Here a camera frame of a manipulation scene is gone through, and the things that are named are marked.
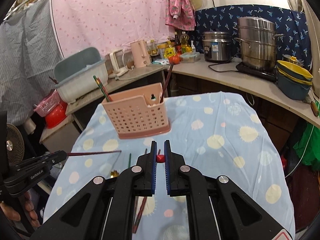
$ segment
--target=kitchen knife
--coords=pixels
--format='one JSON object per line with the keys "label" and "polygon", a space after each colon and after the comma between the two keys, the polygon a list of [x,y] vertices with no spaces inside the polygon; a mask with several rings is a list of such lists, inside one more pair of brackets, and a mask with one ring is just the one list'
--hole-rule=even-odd
{"label": "kitchen knife", "polygon": [[312,112],[315,116],[319,116],[319,110],[316,103],[311,99],[309,95],[306,95],[306,98],[303,100],[304,103],[310,104]]}

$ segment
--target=human hand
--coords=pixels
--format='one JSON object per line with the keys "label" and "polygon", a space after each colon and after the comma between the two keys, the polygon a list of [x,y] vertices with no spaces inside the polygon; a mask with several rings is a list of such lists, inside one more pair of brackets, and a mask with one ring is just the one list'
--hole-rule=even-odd
{"label": "human hand", "polygon": [[[30,200],[31,195],[27,191],[24,194],[24,196],[25,196],[24,207],[25,207],[26,211],[29,213],[29,216],[31,218],[30,224],[33,227],[38,228],[38,227],[40,227],[40,223],[39,223],[39,220],[38,220],[38,215],[34,211],[35,207],[34,207],[32,201]],[[16,212],[12,207],[8,206],[5,203],[0,203],[0,207],[1,207],[4,215],[7,217],[7,219],[12,220],[12,221],[17,221],[17,222],[21,220],[21,217],[20,217],[19,213]]]}

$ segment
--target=stainless steel pot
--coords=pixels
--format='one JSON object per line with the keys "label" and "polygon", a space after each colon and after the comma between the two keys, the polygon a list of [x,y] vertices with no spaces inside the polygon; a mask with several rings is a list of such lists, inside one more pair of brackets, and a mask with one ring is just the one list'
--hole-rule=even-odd
{"label": "stainless steel pot", "polygon": [[204,59],[210,62],[231,60],[231,36],[228,32],[203,33]]}
{"label": "stainless steel pot", "polygon": [[234,38],[240,42],[242,62],[251,68],[271,71],[276,65],[276,45],[258,41],[246,41]]}
{"label": "stainless steel pot", "polygon": [[242,62],[252,68],[271,71],[276,65],[275,24],[259,17],[238,18]]}

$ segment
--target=pink plastic basket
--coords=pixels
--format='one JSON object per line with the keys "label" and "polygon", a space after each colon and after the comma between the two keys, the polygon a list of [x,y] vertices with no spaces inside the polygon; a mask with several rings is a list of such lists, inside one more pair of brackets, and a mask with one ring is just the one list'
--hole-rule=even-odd
{"label": "pink plastic basket", "polygon": [[102,101],[120,139],[140,138],[169,132],[171,127],[164,102],[159,103],[161,83],[110,95]]}
{"label": "pink plastic basket", "polygon": [[58,104],[60,103],[60,97],[57,90],[55,90],[51,95],[47,98],[43,99],[36,109],[35,112],[39,114],[41,117],[45,117],[50,113]]}

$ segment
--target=cooking oil bottle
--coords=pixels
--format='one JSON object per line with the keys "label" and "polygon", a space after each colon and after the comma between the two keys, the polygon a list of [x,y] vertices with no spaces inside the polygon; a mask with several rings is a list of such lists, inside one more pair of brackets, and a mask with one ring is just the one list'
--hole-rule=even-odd
{"label": "cooking oil bottle", "polygon": [[150,41],[150,50],[151,50],[151,56],[157,56],[159,55],[156,43],[154,40]]}
{"label": "cooking oil bottle", "polygon": [[192,48],[189,46],[189,35],[185,31],[182,31],[180,37],[182,54],[185,52],[192,52]]}

